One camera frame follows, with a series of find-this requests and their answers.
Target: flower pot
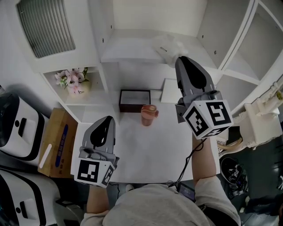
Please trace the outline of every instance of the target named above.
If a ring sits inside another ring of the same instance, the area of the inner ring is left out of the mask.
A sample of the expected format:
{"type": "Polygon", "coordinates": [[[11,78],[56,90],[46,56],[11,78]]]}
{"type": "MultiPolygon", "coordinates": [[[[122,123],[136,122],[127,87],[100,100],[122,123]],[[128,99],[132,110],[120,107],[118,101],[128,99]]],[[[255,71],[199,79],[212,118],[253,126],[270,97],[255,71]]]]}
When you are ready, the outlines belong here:
{"type": "Polygon", "coordinates": [[[67,86],[67,90],[72,98],[84,98],[89,93],[90,86],[90,82],[85,81],[79,83],[77,87],[67,86]]]}

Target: cardboard box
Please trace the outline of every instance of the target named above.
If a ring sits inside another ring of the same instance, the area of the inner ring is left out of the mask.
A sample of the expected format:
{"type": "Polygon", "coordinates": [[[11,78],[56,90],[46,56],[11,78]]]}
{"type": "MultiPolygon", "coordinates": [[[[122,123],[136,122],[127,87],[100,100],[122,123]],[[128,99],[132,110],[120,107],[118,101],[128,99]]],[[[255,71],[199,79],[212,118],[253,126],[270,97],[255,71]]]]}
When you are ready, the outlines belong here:
{"type": "Polygon", "coordinates": [[[78,123],[64,109],[54,108],[44,134],[38,172],[71,178],[71,162],[78,123]]]}

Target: phone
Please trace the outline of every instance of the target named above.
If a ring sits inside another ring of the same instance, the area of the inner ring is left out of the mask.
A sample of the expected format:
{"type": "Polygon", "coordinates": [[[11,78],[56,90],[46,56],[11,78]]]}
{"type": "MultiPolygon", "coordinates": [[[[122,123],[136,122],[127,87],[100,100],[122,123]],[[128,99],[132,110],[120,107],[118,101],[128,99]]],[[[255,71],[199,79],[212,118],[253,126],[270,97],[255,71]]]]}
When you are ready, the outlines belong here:
{"type": "Polygon", "coordinates": [[[195,202],[195,190],[180,182],[177,186],[177,192],[195,202]]]}

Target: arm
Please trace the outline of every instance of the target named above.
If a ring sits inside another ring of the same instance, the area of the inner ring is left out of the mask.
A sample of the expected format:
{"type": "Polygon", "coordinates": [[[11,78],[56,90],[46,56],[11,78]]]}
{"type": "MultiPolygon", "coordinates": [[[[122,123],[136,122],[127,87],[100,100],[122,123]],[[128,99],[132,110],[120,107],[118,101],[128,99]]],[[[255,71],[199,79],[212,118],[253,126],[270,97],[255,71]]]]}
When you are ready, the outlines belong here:
{"type": "MultiPolygon", "coordinates": [[[[193,137],[193,149],[200,143],[201,140],[196,140],[193,137]]],[[[237,210],[227,198],[220,180],[216,177],[216,165],[209,138],[204,142],[201,151],[194,152],[191,164],[195,182],[195,204],[197,206],[205,204],[217,209],[230,216],[238,225],[241,225],[237,210]]]]}
{"type": "MultiPolygon", "coordinates": [[[[200,143],[201,140],[197,140],[193,135],[192,148],[195,149],[200,143]]],[[[216,175],[216,165],[212,155],[209,138],[203,143],[203,149],[201,151],[194,152],[191,165],[195,184],[200,179],[213,177],[216,175]]]]}
{"type": "Polygon", "coordinates": [[[87,213],[99,214],[109,210],[106,188],[89,186],[87,213]]]}

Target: pink flower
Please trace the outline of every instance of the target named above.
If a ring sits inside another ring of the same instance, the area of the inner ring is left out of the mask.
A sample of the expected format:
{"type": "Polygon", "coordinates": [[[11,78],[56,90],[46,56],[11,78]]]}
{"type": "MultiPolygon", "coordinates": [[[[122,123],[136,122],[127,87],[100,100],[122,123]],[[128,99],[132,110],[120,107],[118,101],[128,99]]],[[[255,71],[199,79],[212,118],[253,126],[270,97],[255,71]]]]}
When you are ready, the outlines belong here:
{"type": "Polygon", "coordinates": [[[66,72],[67,76],[67,84],[73,84],[74,86],[78,86],[79,83],[84,81],[83,72],[84,68],[75,68],[75,69],[68,69],[66,72]]]}
{"type": "Polygon", "coordinates": [[[56,84],[59,85],[61,83],[61,78],[65,76],[65,71],[62,71],[61,73],[55,74],[55,78],[57,79],[56,84]]]}

